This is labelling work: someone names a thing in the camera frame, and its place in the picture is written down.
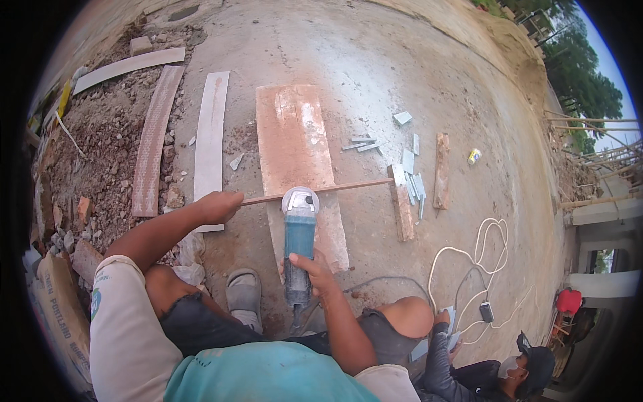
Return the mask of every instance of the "power adapter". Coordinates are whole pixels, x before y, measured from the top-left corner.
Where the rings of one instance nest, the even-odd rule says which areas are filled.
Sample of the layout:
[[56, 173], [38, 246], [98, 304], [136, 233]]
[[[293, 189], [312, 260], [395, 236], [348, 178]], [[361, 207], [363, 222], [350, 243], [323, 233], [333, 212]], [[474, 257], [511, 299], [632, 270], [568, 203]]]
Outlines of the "power adapter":
[[480, 304], [480, 314], [484, 322], [493, 322], [493, 311], [491, 311], [491, 304], [489, 302]]

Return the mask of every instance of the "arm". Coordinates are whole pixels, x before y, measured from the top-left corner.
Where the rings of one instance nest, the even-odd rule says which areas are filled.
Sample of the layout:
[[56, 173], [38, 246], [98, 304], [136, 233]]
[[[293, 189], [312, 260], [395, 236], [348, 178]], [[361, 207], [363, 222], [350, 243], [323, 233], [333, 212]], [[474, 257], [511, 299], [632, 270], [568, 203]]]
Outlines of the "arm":
[[484, 398], [468, 390], [465, 386], [451, 377], [447, 331], [449, 330], [449, 316], [440, 313], [433, 326], [433, 338], [426, 356], [426, 368], [422, 384], [427, 391], [444, 398], [447, 402], [482, 402]]
[[332, 277], [325, 256], [315, 249], [314, 261], [291, 253], [294, 266], [307, 271], [313, 286], [312, 293], [320, 298], [328, 327], [331, 354], [344, 372], [355, 376], [377, 365], [373, 345], [359, 326], [340, 286]]
[[163, 214], [138, 225], [115, 240], [107, 249], [110, 255], [125, 255], [145, 272], [192, 230], [204, 224], [229, 221], [243, 201], [243, 193], [211, 192], [195, 203]]

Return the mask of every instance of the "hand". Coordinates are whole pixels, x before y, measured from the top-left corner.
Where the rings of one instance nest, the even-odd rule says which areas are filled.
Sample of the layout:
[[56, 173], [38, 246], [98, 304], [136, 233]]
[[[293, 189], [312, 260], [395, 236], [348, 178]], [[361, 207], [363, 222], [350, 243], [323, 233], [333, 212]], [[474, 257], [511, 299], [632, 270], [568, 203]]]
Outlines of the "hand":
[[453, 365], [453, 360], [455, 360], [455, 356], [458, 356], [458, 352], [460, 352], [460, 349], [462, 348], [462, 340], [459, 340], [458, 342], [455, 343], [455, 347], [453, 348], [452, 351], [449, 352], [449, 365]]
[[242, 192], [213, 191], [195, 204], [199, 206], [203, 224], [222, 224], [232, 219], [243, 199]]
[[[326, 262], [326, 256], [317, 249], [314, 249], [314, 260], [310, 260], [303, 255], [290, 253], [288, 257], [290, 262], [297, 268], [301, 268], [308, 272], [311, 279], [312, 295], [324, 299], [327, 295], [339, 291], [340, 286], [332, 277], [332, 271]], [[281, 261], [281, 268], [279, 273], [284, 272], [284, 260]]]
[[449, 317], [449, 312], [446, 310], [442, 310], [439, 312], [436, 316], [435, 319], [433, 320], [433, 325], [437, 325], [441, 322], [445, 322], [448, 325], [451, 325], [451, 317]]

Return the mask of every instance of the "teal shirt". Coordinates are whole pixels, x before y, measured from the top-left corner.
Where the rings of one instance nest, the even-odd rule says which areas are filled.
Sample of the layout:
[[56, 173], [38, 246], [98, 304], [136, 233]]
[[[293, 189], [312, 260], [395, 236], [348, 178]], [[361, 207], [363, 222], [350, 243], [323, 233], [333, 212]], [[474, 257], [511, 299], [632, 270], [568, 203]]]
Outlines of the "teal shirt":
[[379, 401], [330, 356], [293, 342], [246, 343], [186, 357], [164, 400]]

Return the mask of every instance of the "sky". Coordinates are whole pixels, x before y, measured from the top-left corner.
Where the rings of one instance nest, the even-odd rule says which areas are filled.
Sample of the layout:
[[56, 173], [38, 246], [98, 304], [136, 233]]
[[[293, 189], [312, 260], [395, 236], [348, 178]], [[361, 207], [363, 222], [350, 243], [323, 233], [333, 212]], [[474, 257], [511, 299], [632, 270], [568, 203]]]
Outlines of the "sky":
[[[585, 22], [585, 25], [587, 25], [587, 41], [592, 45], [599, 57], [599, 66], [597, 71], [602, 73], [605, 77], [608, 77], [614, 83], [614, 86], [623, 94], [623, 99], [621, 101], [623, 104], [623, 108], [621, 109], [621, 113], [623, 114], [622, 118], [637, 118], [636, 112], [634, 112], [632, 99], [629, 97], [628, 88], [625, 85], [625, 81], [623, 81], [623, 76], [620, 74], [619, 67], [612, 57], [610, 49], [603, 41], [601, 34], [592, 23], [592, 20], [587, 16], [587, 14], [585, 14], [581, 7], [579, 8], [579, 16]], [[638, 128], [637, 123], [605, 123], [605, 126]], [[640, 138], [639, 131], [610, 131], [610, 134], [627, 144], [631, 144]], [[596, 151], [602, 151], [604, 148], [612, 149], [619, 148], [621, 146], [621, 144], [617, 143], [610, 137], [605, 136], [596, 141], [594, 149]]]

